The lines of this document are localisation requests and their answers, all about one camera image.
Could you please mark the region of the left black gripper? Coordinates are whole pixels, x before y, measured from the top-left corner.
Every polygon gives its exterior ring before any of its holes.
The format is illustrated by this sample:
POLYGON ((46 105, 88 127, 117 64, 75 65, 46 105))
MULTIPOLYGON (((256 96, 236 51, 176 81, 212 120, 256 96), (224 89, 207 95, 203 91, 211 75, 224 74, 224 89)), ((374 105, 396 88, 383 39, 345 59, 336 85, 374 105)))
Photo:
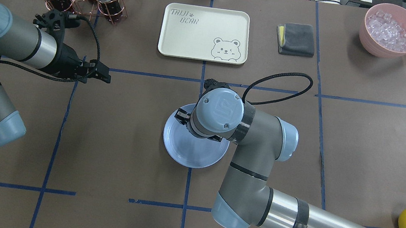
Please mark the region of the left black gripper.
POLYGON ((86 82, 98 79, 111 83, 110 68, 99 60, 85 62, 75 50, 64 43, 66 29, 77 28, 88 19, 68 11, 50 10, 36 14, 33 23, 37 25, 37 45, 28 58, 28 65, 57 79, 86 82))

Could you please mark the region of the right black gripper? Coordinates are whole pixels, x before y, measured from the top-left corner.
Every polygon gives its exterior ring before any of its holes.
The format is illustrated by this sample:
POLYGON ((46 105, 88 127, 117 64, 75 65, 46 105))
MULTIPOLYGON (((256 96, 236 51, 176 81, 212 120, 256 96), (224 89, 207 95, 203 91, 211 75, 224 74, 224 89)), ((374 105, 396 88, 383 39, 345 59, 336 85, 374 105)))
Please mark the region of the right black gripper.
MULTIPOLYGON (((206 93, 208 93, 209 91, 212 91, 213 89, 218 89, 218 88, 226 88, 226 89, 230 89, 228 83, 224 83, 224 82, 218 82, 215 79, 206 79, 205 82, 203 83, 203 88, 204 88, 204 92, 203 95, 205 95, 206 93)), ((218 136, 218 135, 213 135, 213 136, 208 136, 205 135, 203 133, 198 133, 195 131, 196 126, 193 124, 191 124, 192 121, 192 113, 196 112, 196 106, 193 109, 192 112, 186 112, 186 110, 179 108, 177 109, 176 113, 175 113, 175 119, 181 124, 186 126, 187 130, 189 131, 189 133, 191 133, 193 136, 195 136, 196 138, 201 138, 201 139, 208 139, 208 140, 212 140, 212 141, 217 141, 217 142, 221 142, 222 141, 222 137, 218 136)))

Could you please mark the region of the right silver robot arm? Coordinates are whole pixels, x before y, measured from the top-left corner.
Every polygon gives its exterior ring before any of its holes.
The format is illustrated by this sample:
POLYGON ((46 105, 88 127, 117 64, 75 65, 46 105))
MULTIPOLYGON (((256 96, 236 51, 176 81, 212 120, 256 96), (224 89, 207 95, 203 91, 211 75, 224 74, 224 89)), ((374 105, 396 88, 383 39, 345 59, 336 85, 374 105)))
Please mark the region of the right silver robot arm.
POLYGON ((175 118, 197 138, 235 143, 215 204, 214 220, 225 228, 366 228, 304 200, 268 187, 275 161, 296 150, 298 131, 279 117, 257 110, 228 84, 208 79, 193 111, 175 118))

